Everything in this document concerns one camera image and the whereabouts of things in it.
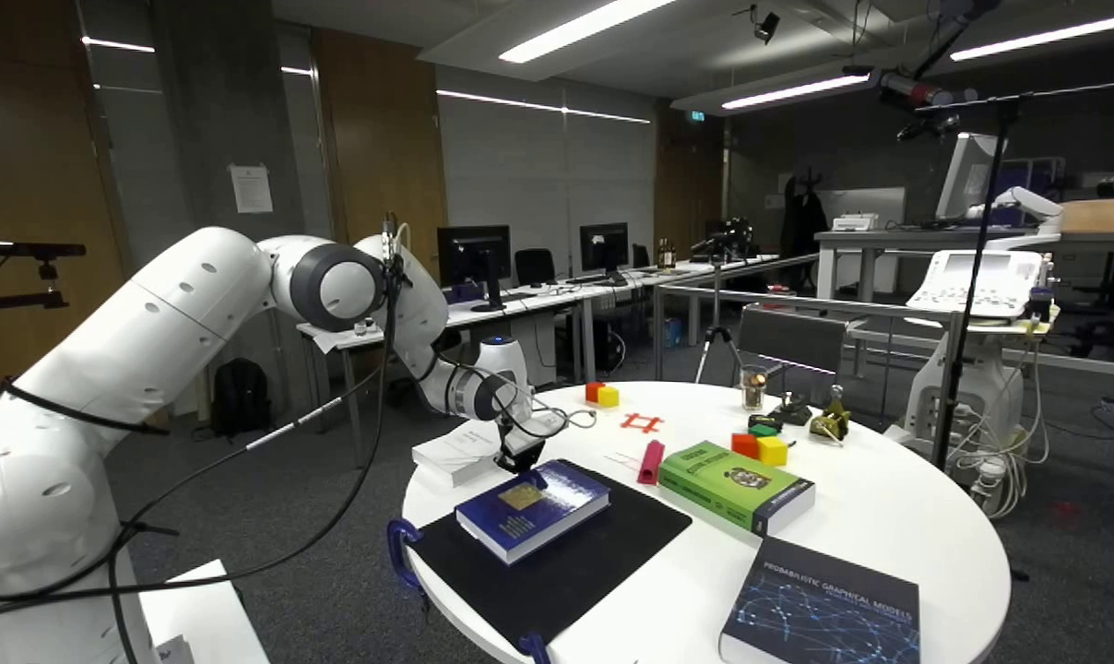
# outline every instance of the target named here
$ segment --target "floor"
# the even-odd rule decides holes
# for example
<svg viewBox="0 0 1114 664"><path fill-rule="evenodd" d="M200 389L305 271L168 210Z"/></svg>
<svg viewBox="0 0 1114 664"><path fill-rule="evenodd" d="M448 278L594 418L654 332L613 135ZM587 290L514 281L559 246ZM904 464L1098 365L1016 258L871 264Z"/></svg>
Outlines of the floor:
<svg viewBox="0 0 1114 664"><path fill-rule="evenodd" d="M669 375L691 380L699 348L669 354ZM654 375L648 348L609 380ZM709 383L729 383L726 351L717 351ZM1098 375L1043 375L1043 414L1057 434L1049 464L1033 468L1031 499L1000 527L1016 565L1016 601L990 661L1114 661L1114 418L1098 399L1114 383ZM888 420L877 407L895 393L856 393L864 420ZM409 446L455 420L400 403L385 418L367 403L367 434L354 440L343 414L246 452L190 494L159 508L154 522L180 537L145 533L134 547L142 580L168 580L209 557L233 571L263 565L302 541L338 506L372 452L357 506L311 552L260 580L235 584L266 653L277 664L379 661L379 664L476 664L476 653L388 568L385 522L400 515L415 472ZM142 506L169 479L235 451L244 440L213 440L177 425L169 440L129 440L111 458L122 508Z"/></svg>

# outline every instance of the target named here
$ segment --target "ceiling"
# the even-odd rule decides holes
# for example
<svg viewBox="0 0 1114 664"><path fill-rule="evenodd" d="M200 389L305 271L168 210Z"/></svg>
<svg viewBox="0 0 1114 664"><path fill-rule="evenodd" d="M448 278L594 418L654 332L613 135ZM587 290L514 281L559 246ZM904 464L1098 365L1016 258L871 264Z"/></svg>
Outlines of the ceiling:
<svg viewBox="0 0 1114 664"><path fill-rule="evenodd" d="M582 43L509 66L509 43L559 25L605 0L273 0L289 23L379 35L421 49L426 64L516 81L582 81L674 105L721 112L721 98L840 72L840 66L914 69L948 33L941 7L970 0L673 0ZM776 10L779 33L758 39L754 25ZM1112 19L1114 0L1000 0L957 43L984 43L1033 29ZM963 77L975 66L941 59L934 72Z"/></svg>

